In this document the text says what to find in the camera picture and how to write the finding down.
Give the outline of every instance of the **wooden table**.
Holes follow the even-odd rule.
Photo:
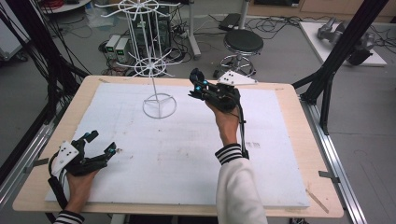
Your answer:
[[[63,140],[71,141],[97,87],[103,82],[150,85],[146,77],[86,77],[75,98],[67,108],[40,159],[50,158]],[[191,86],[187,79],[156,78],[157,85]],[[344,214],[338,195],[329,178],[320,177],[318,171],[327,171],[314,135],[294,88],[290,84],[259,83],[239,89],[263,89],[275,91],[285,120],[294,154],[304,181],[311,206],[306,209],[267,209],[268,217],[341,217]],[[46,202],[50,190],[48,165],[37,166],[24,183],[14,201],[17,211],[57,212],[56,202]],[[88,203],[84,212],[117,214],[164,214],[184,216],[215,216],[216,207],[208,205]]]

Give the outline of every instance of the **white foam board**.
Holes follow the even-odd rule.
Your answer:
[[[150,85],[103,83],[74,139],[97,130],[86,156],[121,148],[94,179],[90,202],[215,204],[222,147],[213,112],[188,96],[191,87],[157,86],[173,95],[177,111],[166,119],[144,114]],[[266,207],[307,207],[303,180],[274,91],[240,90],[246,144]],[[47,201],[55,201],[50,191]]]

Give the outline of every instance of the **black pole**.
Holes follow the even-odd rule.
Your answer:
[[[35,121],[33,122],[32,126],[30,126],[29,130],[25,133],[21,141],[15,146],[12,150],[11,154],[7,157],[4,163],[0,167],[0,186],[4,183],[7,179],[9,173],[14,168],[15,164],[17,164],[20,157],[25,152],[26,148],[29,147],[30,143],[32,142],[33,138],[40,130],[41,126],[44,124],[47,118],[48,112],[48,105],[44,106],[41,113],[37,116]]]
[[[49,76],[54,76],[61,83],[65,94],[74,95],[79,85],[68,66],[64,64],[61,52],[52,41],[48,29],[38,17],[32,3],[29,0],[6,0],[6,2],[30,36],[35,48],[43,55],[46,62],[56,69],[55,73],[49,73]]]
[[[313,75],[292,84],[297,89],[311,82],[308,90],[301,95],[301,99],[311,105],[317,102],[318,97],[324,91],[320,111],[320,126],[326,134],[329,134],[327,124],[332,80],[344,60],[353,52],[355,45],[360,41],[387,2],[388,0],[365,0],[319,70]]]

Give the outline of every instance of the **striped cuff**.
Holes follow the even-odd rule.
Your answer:
[[[82,222],[84,222],[84,217],[82,215],[63,210],[59,213],[54,224],[82,224]]]
[[[241,145],[236,143],[227,145],[222,149],[220,149],[219,151],[217,151],[215,153],[215,156],[218,158],[221,165],[238,158],[243,158]]]

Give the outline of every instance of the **stool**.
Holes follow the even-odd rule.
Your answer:
[[[262,51],[264,42],[259,35],[249,30],[232,30],[224,37],[224,46],[235,55],[221,60],[221,71],[232,70],[247,77],[256,74],[253,63],[245,56],[256,55]]]

